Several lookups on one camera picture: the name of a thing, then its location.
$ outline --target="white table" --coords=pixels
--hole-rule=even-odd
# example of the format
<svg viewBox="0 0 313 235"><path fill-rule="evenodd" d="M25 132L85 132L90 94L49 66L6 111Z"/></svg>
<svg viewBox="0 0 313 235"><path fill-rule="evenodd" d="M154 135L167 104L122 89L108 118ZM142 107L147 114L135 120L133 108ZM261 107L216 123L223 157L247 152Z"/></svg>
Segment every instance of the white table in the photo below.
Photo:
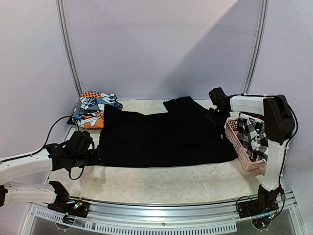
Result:
<svg viewBox="0 0 313 235"><path fill-rule="evenodd" d="M121 101L124 111L143 114L166 112L163 100ZM205 108L211 101L198 100ZM72 128L68 138L76 130ZM90 134L97 146L101 130ZM72 176L81 169L73 169ZM238 159L220 164L172 168L118 168L89 166L76 181L61 169L50 180L60 181L71 196L119 203L188 204L222 201L257 194L262 175L245 172Z"/></svg>

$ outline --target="black and white plaid cloth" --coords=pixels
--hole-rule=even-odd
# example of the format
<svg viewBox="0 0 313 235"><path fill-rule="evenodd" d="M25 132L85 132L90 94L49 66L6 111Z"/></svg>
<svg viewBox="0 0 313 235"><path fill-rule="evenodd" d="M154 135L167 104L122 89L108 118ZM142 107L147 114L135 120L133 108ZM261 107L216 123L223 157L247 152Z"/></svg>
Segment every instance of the black and white plaid cloth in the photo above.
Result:
<svg viewBox="0 0 313 235"><path fill-rule="evenodd" d="M263 120L241 113L238 119L238 139L251 161L268 159L268 139Z"/></svg>

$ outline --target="pile of clothes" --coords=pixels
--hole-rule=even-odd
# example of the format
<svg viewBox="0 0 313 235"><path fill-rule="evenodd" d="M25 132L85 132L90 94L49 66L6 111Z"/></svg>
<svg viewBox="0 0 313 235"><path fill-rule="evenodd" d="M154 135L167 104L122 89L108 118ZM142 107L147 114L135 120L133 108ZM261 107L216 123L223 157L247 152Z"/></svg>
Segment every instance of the pile of clothes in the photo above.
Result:
<svg viewBox="0 0 313 235"><path fill-rule="evenodd" d="M74 109L74 122L69 121L69 124L77 124L85 129L103 129L105 105L120 110L123 108L123 105L116 100L115 94L105 94L95 90L83 93Z"/></svg>
<svg viewBox="0 0 313 235"><path fill-rule="evenodd" d="M206 118L191 97L163 103L167 113L122 111L114 94L84 93L73 117L85 129L103 128L98 165L172 167L222 163L237 158L224 128Z"/></svg>

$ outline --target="pink basket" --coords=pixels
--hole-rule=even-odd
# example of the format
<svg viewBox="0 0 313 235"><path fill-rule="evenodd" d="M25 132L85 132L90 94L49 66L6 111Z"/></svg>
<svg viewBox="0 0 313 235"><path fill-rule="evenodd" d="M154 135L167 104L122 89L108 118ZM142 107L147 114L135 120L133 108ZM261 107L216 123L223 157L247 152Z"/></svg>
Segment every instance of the pink basket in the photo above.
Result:
<svg viewBox="0 0 313 235"><path fill-rule="evenodd" d="M229 141L234 145L238 158L245 171L252 171L263 167L266 163L263 160L252 162L246 150L238 139L238 120L228 120L225 127L225 133Z"/></svg>

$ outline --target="black garment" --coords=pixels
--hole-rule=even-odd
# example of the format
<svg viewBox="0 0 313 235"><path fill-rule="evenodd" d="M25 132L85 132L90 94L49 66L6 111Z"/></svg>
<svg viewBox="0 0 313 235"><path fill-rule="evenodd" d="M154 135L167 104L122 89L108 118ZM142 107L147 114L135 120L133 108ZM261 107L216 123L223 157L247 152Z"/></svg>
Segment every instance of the black garment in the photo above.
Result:
<svg viewBox="0 0 313 235"><path fill-rule="evenodd" d="M191 97L163 104L168 113L152 115L106 105L99 143L102 165L170 167L222 163L237 157L224 129L209 123L208 110Z"/></svg>

